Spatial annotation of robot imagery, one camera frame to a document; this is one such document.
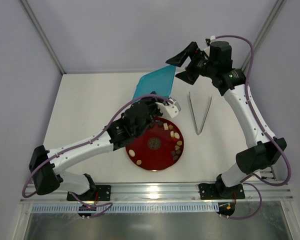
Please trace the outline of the teal tin lid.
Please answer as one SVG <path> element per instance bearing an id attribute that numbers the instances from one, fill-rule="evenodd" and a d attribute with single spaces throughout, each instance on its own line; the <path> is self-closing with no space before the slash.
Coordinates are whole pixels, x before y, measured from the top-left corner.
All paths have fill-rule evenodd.
<path id="1" fill-rule="evenodd" d="M 171 94 L 176 67 L 172 65 L 165 66 L 153 72 L 143 75 L 136 85 L 133 99 L 139 96 L 151 94 L 168 98 Z"/>

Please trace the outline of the left black mount plate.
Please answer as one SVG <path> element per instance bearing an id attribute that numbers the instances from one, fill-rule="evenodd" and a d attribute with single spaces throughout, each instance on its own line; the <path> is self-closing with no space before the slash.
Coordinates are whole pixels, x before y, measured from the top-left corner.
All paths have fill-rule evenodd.
<path id="1" fill-rule="evenodd" d="M 77 196 L 81 201 L 109 201 L 111 199 L 111 185 L 96 185 L 92 190 L 88 190 Z"/>

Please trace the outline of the left frame post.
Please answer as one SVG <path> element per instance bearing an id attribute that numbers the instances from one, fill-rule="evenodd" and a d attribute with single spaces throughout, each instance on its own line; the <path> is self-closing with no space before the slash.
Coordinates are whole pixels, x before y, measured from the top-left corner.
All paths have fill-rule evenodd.
<path id="1" fill-rule="evenodd" d="M 54 65 L 56 66 L 56 68 L 58 69 L 60 74 L 61 75 L 66 74 L 66 71 L 64 70 L 59 58 L 57 57 L 49 39 L 47 38 L 45 31 L 43 30 L 35 12 L 33 11 L 29 1 L 28 0 L 18 0 L 18 2 L 21 5 L 22 9 L 24 10 L 28 19 L 30 20 L 38 37 L 40 38 L 43 46 L 45 47 L 46 51 L 48 52 L 50 58 L 52 59 Z"/>

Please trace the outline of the white round swirl chocolate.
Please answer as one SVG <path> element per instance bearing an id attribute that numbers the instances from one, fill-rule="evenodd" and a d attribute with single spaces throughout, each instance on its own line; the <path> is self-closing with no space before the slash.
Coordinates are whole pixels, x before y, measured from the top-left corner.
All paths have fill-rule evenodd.
<path id="1" fill-rule="evenodd" d="M 131 157 L 134 157 L 134 156 L 136 155 L 136 153 L 135 153 L 132 149 L 130 149 L 130 150 L 128 151 L 128 153 L 129 153 L 129 155 L 130 155 Z"/>

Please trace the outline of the black mount plate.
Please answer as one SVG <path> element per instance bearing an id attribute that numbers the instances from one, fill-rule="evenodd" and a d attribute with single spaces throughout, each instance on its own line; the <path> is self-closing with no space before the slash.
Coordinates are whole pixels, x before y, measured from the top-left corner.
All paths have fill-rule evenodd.
<path id="1" fill-rule="evenodd" d="M 226 187 L 221 183 L 200 183 L 198 185 L 201 200 L 230 200 L 245 199 L 245 192 L 242 184 Z"/>
<path id="2" fill-rule="evenodd" d="M 92 190 L 88 190 L 77 196 L 81 201 L 109 201 L 111 199 L 111 185 L 96 185 Z"/>

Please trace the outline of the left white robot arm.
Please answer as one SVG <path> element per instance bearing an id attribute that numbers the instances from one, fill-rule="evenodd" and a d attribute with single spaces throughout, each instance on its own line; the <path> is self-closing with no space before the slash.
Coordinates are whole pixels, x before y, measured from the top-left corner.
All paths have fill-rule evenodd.
<path id="1" fill-rule="evenodd" d="M 88 174 L 75 174 L 67 169 L 91 157 L 114 152 L 142 136 L 170 100 L 157 94 L 139 96 L 121 107 L 108 124 L 91 137 L 67 146 L 46 149 L 37 146 L 29 162 L 30 177 L 35 195 L 43 196 L 63 190 L 78 196 L 87 196 L 96 190 Z"/>

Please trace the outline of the frame post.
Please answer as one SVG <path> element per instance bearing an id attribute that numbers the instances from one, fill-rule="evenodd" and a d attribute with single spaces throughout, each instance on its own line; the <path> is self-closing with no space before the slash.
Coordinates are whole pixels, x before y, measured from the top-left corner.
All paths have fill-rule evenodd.
<path id="1" fill-rule="evenodd" d="M 273 6 L 270 9 L 270 12 L 266 16 L 265 20 L 263 21 L 263 24 L 260 28 L 260 30 L 257 32 L 257 36 L 255 40 L 253 41 L 253 49 L 254 54 L 257 53 L 261 45 L 263 44 L 264 40 L 266 39 L 268 33 L 271 31 L 272 26 L 274 25 L 277 17 L 281 13 L 282 9 L 284 8 L 286 4 L 286 0 L 276 0 L 273 4 Z"/>
<path id="2" fill-rule="evenodd" d="M 60 74 L 61 75 L 66 74 L 66 71 L 64 70 L 59 58 L 57 57 L 49 39 L 47 38 L 45 31 L 43 30 L 35 12 L 33 11 L 29 1 L 28 0 L 18 0 L 18 2 L 21 5 L 22 9 L 24 10 L 28 19 L 30 20 L 38 37 L 40 38 L 43 46 L 45 47 L 46 51 L 48 52 L 50 58 L 52 59 L 54 65 L 56 66 L 56 68 L 58 69 Z"/>

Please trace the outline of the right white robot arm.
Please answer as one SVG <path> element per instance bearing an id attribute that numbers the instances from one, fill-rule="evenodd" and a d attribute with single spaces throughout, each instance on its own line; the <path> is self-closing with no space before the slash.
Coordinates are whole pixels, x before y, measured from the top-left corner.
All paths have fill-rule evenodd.
<path id="1" fill-rule="evenodd" d="M 210 78 L 212 85 L 233 110 L 243 131 L 247 149 L 236 154 L 235 164 L 216 177 L 215 183 L 201 183 L 200 197 L 203 200 L 243 199 L 242 182 L 255 172 L 266 169 L 277 162 L 287 147 L 286 140 L 277 138 L 263 120 L 246 84 L 246 76 L 239 68 L 233 68 L 232 47 L 226 41 L 208 43 L 201 50 L 192 41 L 166 64 L 181 67 L 186 59 L 190 63 L 176 78 L 193 85 L 198 77 Z"/>

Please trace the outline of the aluminium rail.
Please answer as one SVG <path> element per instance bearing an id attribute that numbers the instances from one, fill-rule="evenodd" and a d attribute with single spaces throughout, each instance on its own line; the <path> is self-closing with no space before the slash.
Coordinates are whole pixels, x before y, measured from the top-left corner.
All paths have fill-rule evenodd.
<path id="1" fill-rule="evenodd" d="M 109 183 L 110 201 L 118 202 L 199 202 L 199 182 L 128 182 Z M 248 181 L 243 185 L 244 199 L 237 202 L 292 201 L 293 193 L 288 185 L 273 187 L 260 181 Z"/>

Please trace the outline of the right black mount plate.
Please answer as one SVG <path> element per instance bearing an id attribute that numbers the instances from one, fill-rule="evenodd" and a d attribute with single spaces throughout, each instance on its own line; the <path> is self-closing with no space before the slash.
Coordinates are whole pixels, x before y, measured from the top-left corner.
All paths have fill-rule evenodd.
<path id="1" fill-rule="evenodd" d="M 245 199 L 245 192 L 242 184 L 226 187 L 221 183 L 200 183 L 198 185 L 201 200 L 230 200 Z"/>

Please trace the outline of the red round tray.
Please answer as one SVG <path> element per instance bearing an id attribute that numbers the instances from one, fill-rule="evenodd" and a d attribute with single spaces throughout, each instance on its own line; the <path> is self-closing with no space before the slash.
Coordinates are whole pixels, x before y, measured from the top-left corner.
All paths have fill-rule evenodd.
<path id="1" fill-rule="evenodd" d="M 145 133 L 125 147 L 129 159 L 139 168 L 147 171 L 162 171 L 172 167 L 181 158 L 185 148 L 185 139 L 181 130 L 171 120 L 156 117 Z M 132 157 L 129 150 L 135 152 Z"/>

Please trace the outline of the metal tongs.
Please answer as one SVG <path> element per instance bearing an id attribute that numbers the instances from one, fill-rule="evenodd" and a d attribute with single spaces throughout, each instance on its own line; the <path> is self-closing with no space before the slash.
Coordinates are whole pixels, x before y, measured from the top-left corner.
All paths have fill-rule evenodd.
<path id="1" fill-rule="evenodd" d="M 208 114 L 212 105 L 213 96 L 206 95 L 204 97 L 192 94 L 190 91 L 187 94 L 187 102 L 190 112 L 190 117 L 193 123 L 195 134 L 200 136 L 205 127 Z"/>

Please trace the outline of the right frame post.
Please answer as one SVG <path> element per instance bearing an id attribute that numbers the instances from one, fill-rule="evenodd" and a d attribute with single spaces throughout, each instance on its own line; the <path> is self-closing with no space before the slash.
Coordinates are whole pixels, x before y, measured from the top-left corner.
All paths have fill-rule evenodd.
<path id="1" fill-rule="evenodd" d="M 270 9 L 270 12 L 266 16 L 265 20 L 263 21 L 263 24 L 260 28 L 260 30 L 257 32 L 257 36 L 255 40 L 253 41 L 253 49 L 254 54 L 257 53 L 261 45 L 263 44 L 264 40 L 266 39 L 268 33 L 271 31 L 272 26 L 274 25 L 277 17 L 281 13 L 282 9 L 284 8 L 286 4 L 286 0 L 276 0 L 273 4 L 273 6 Z"/>

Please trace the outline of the white block chocolate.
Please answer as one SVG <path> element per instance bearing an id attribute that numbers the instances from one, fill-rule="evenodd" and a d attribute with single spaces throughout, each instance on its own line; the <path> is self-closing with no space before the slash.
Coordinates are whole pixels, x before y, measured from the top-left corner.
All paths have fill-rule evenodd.
<path id="1" fill-rule="evenodd" d="M 167 123 L 164 123 L 164 124 L 163 124 L 163 127 L 164 127 L 164 130 L 165 130 L 165 131 L 167 131 L 167 130 L 169 129 L 169 127 L 168 127 L 168 124 L 167 124 Z"/>

